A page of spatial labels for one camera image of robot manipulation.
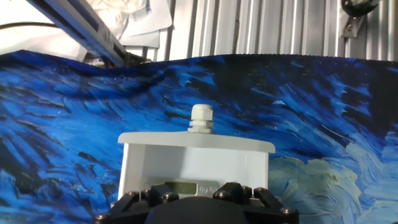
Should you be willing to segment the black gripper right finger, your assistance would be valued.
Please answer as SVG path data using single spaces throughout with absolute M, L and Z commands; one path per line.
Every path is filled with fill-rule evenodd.
M 264 187 L 252 189 L 237 182 L 227 182 L 212 196 L 238 210 L 227 211 L 243 217 L 245 223 L 299 224 L 299 212 L 283 205 L 277 197 Z

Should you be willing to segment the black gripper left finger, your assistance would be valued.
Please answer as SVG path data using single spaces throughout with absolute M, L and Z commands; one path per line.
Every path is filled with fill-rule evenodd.
M 116 201 L 107 212 L 95 215 L 93 223 L 144 224 L 153 208 L 178 199 L 178 193 L 165 184 L 153 185 L 140 192 L 130 191 Z

